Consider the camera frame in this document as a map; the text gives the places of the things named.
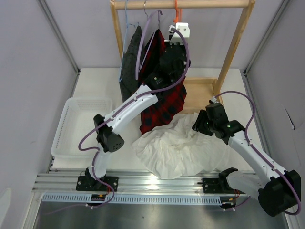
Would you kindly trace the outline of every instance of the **gray wall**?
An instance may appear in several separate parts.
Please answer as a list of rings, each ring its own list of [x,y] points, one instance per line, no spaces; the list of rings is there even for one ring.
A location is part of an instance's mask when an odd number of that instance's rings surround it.
[[[12,188],[2,228],[18,229],[75,74],[35,0],[2,0],[0,31],[0,193]]]
[[[249,73],[275,160],[297,170],[305,198],[305,1],[293,0]],[[295,130],[291,128],[290,115]],[[301,212],[305,225],[305,211]]]
[[[109,0],[47,0],[80,68],[118,67],[120,58],[115,39]],[[245,68],[282,0],[257,0],[232,68]],[[192,67],[220,68],[224,62],[241,9],[183,10],[183,20],[191,29]],[[128,10],[129,22],[144,26],[144,10]],[[125,13],[119,11],[125,33]],[[163,10],[160,29],[167,36],[175,10]],[[147,38],[157,29],[157,17],[149,27]],[[129,41],[134,27],[130,27]]]

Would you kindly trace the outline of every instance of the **white laundry basket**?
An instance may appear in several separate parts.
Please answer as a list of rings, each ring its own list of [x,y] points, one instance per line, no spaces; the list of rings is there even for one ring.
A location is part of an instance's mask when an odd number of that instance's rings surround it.
[[[81,139],[95,126],[93,117],[112,111],[112,100],[108,98],[76,97],[66,101],[61,114],[51,153],[61,158],[91,158],[96,150],[82,152],[78,149]],[[83,148],[97,146],[96,133],[82,144]]]

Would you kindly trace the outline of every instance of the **white tabletop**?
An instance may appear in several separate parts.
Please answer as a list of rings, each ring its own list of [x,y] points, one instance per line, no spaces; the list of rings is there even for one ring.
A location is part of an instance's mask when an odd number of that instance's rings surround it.
[[[187,77],[215,77],[220,69],[189,69]],[[121,91],[118,81],[119,69],[117,68],[85,68],[81,70],[73,97],[108,97],[112,99],[113,107],[122,104]],[[235,90],[245,93],[244,83],[238,69],[230,69],[221,91]],[[247,99],[236,94],[223,95],[223,102],[229,119],[238,120],[243,126],[248,122],[252,111]],[[145,167],[131,149],[131,144],[141,136],[139,127],[140,116],[132,120],[121,133],[125,141],[124,146],[113,153],[108,169],[125,171],[146,171]],[[249,127],[249,135],[259,146],[260,140],[254,122]],[[55,158],[53,168],[79,168],[89,166],[92,159],[62,159]],[[246,161],[235,151],[229,155],[227,167],[239,170],[252,170]]]

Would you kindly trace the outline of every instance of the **wooden rod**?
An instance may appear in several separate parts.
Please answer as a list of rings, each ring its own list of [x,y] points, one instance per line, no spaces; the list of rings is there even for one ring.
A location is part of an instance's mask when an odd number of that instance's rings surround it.
[[[243,12],[242,12],[240,19],[238,21],[238,24],[236,26],[236,30],[235,30],[234,36],[232,38],[228,53],[225,57],[224,64],[221,68],[219,77],[217,79],[217,83],[214,88],[214,95],[218,95],[220,93],[220,89],[224,83],[224,79],[228,73],[228,70],[230,68],[234,54],[238,47],[239,41],[243,35],[244,29],[246,28],[246,25],[248,23],[248,20],[249,20],[249,17],[251,15],[254,5],[255,5],[255,0],[250,0],[250,5],[247,8],[243,9]]]
[[[118,43],[119,53],[120,53],[120,57],[122,59],[123,38],[122,38],[122,32],[121,32],[120,19],[119,19],[118,11],[115,9],[114,4],[115,4],[114,1],[110,1],[110,10],[111,10],[111,15],[112,15],[112,20],[113,20],[113,26],[114,26],[116,41]]]
[[[128,10],[144,9],[145,1],[129,1],[127,2]],[[124,1],[114,2],[116,10],[124,10]],[[245,8],[249,6],[249,0],[178,0],[178,8]],[[147,0],[146,9],[175,9],[174,0]]]

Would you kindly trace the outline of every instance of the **red plaid fabric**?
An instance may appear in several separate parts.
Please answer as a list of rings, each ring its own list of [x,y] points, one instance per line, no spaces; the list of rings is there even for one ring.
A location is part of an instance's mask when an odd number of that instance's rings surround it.
[[[151,39],[153,39],[152,44],[139,74],[140,83],[154,71],[154,68],[159,63],[159,58],[165,51],[164,37],[160,30],[157,30]],[[145,46],[144,53],[146,53],[150,41]],[[185,97],[186,89],[182,81],[176,87],[167,91],[163,99],[142,111],[142,125],[140,126],[142,135],[151,131],[156,126],[169,124],[173,116],[183,110]]]

